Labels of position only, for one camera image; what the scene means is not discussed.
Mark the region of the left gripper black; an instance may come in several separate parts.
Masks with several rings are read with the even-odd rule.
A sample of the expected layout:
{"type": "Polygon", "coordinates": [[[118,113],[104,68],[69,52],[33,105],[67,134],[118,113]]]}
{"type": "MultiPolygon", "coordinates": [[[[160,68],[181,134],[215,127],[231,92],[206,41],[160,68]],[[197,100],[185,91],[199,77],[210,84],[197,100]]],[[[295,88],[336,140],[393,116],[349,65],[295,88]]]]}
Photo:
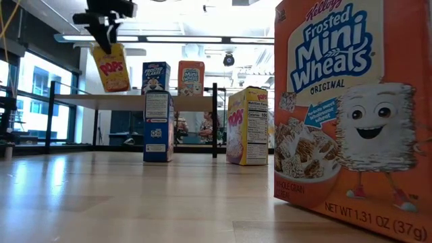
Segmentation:
{"type": "Polygon", "coordinates": [[[137,12],[137,4],[132,0],[86,0],[85,12],[75,13],[72,17],[75,24],[92,24],[89,32],[97,44],[106,54],[111,54],[112,42],[117,42],[118,28],[121,23],[115,20],[119,18],[134,18],[137,12]],[[112,26],[102,25],[106,19],[113,19],[112,26]]]}

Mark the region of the yellow Corn Pops cereal box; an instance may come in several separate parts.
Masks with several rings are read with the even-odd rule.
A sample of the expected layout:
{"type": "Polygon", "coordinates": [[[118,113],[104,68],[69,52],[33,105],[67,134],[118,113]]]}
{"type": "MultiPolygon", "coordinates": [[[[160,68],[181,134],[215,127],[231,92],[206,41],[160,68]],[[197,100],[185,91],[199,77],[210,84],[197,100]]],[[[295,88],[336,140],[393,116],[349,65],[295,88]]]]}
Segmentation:
{"type": "Polygon", "coordinates": [[[265,89],[249,86],[229,97],[227,107],[227,162],[267,165],[269,105],[265,89]]]}
{"type": "Polygon", "coordinates": [[[111,45],[111,53],[106,54],[98,45],[92,49],[105,92],[125,92],[130,90],[130,77],[125,59],[126,52],[120,43],[111,45]]]}

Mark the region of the blue Frosted Flakes cereal box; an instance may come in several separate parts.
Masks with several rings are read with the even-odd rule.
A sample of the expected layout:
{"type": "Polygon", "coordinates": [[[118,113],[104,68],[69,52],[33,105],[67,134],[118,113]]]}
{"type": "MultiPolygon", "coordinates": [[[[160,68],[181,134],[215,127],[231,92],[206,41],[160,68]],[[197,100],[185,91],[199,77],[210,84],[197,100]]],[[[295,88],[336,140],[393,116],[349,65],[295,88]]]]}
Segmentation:
{"type": "Polygon", "coordinates": [[[143,161],[170,162],[173,148],[173,98],[168,91],[148,91],[144,107],[143,161]]]}
{"type": "Polygon", "coordinates": [[[150,90],[169,90],[171,67],[167,62],[144,62],[142,64],[141,94],[150,90]]]}

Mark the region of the orange Mini Wheats cereal box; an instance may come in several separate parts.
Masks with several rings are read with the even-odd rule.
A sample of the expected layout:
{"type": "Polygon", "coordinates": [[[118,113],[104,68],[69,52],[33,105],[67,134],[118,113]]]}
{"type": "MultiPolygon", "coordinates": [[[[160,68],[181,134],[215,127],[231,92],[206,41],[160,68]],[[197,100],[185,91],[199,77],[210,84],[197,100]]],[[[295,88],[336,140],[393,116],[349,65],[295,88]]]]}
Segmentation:
{"type": "Polygon", "coordinates": [[[274,195],[432,243],[432,0],[281,0],[274,195]]]}
{"type": "Polygon", "coordinates": [[[178,96],[202,97],[205,64],[202,61],[179,61],[178,96]]]}

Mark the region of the long ceiling light fixture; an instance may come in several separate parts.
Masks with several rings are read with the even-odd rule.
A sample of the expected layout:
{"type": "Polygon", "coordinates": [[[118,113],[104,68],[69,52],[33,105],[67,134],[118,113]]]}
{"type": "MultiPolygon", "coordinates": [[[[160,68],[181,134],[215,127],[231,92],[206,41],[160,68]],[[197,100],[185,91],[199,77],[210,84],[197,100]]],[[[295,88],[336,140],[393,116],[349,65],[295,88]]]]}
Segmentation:
{"type": "Polygon", "coordinates": [[[221,45],[273,45],[274,38],[235,36],[118,36],[121,43],[200,43],[221,45]]]}

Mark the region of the dark blue cabinet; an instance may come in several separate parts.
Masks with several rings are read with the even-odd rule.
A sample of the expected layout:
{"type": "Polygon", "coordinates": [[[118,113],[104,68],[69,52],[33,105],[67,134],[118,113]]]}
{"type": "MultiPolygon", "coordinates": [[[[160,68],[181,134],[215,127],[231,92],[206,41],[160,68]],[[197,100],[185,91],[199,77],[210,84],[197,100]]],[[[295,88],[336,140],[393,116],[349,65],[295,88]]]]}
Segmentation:
{"type": "Polygon", "coordinates": [[[109,132],[109,145],[126,144],[142,146],[144,138],[144,119],[141,111],[112,111],[109,132]]]}

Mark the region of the person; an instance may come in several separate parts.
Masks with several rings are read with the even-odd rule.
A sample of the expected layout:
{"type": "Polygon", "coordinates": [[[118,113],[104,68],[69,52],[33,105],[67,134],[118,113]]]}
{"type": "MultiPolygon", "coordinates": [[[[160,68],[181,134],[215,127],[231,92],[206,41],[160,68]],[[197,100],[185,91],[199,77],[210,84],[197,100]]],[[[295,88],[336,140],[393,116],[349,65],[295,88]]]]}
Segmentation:
{"type": "Polygon", "coordinates": [[[176,111],[174,117],[175,141],[177,144],[181,144],[183,143],[183,137],[188,136],[188,124],[179,111],[176,111]]]}
{"type": "Polygon", "coordinates": [[[200,141],[204,144],[211,144],[213,141],[213,113],[211,111],[204,112],[204,120],[200,125],[198,135],[200,141]]]}

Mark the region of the black workshop cart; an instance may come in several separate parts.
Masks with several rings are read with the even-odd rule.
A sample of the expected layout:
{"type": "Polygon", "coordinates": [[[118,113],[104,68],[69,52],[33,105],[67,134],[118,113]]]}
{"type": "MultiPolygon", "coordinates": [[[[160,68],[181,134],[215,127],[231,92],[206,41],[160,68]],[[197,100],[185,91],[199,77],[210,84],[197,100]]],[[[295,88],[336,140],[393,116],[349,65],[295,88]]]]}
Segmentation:
{"type": "Polygon", "coordinates": [[[0,81],[0,148],[14,147],[16,144],[38,144],[38,137],[29,132],[14,131],[16,121],[17,98],[13,97],[12,89],[3,86],[0,81]]]}

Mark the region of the wooden shelf with black frame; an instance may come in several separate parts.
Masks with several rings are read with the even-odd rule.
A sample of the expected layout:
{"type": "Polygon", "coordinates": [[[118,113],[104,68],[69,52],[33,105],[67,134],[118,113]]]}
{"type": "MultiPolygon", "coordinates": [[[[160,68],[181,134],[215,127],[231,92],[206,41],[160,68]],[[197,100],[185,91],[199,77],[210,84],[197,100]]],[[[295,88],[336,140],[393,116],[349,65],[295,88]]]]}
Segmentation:
{"type": "MultiPolygon", "coordinates": [[[[56,94],[55,87],[58,82],[52,81],[48,98],[49,118],[47,123],[47,135],[45,140],[45,152],[50,151],[50,134],[53,116],[53,106],[64,105],[68,107],[84,107],[94,111],[92,142],[85,145],[82,151],[118,151],[118,148],[97,144],[97,125],[100,111],[144,111],[146,98],[144,95],[129,94],[90,94],[81,91],[80,94],[56,94]]],[[[213,122],[217,121],[217,97],[219,92],[226,92],[225,88],[219,88],[216,83],[206,88],[211,92],[209,97],[173,97],[173,110],[180,112],[207,112],[213,113],[213,122]]]]}

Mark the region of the black framed window wall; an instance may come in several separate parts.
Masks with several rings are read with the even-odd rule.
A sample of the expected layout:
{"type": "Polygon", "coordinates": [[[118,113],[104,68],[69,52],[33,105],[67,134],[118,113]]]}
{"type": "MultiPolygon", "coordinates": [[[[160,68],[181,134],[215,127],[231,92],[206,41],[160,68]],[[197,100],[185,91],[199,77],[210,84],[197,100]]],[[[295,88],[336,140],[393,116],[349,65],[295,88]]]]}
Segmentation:
{"type": "Polygon", "coordinates": [[[8,60],[0,54],[0,97],[12,95],[2,86],[16,89],[16,110],[9,122],[16,144],[45,142],[52,82],[55,94],[70,95],[76,92],[78,77],[33,53],[8,60]]]}

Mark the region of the black metal rig frame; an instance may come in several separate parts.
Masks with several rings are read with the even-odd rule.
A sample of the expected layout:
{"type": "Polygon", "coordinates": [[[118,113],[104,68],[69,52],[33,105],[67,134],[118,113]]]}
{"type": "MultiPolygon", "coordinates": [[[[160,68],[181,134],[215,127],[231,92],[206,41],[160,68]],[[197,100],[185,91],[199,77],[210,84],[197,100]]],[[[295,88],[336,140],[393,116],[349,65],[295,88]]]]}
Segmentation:
{"type": "MultiPolygon", "coordinates": [[[[89,144],[53,144],[48,148],[49,154],[57,153],[79,153],[79,152],[131,152],[143,153],[143,146],[110,146],[110,145],[96,145],[89,144]]],[[[175,153],[213,153],[212,146],[175,146],[175,153]]],[[[30,155],[44,155],[46,153],[45,146],[43,145],[17,145],[13,148],[13,156],[30,156],[30,155]]]]}

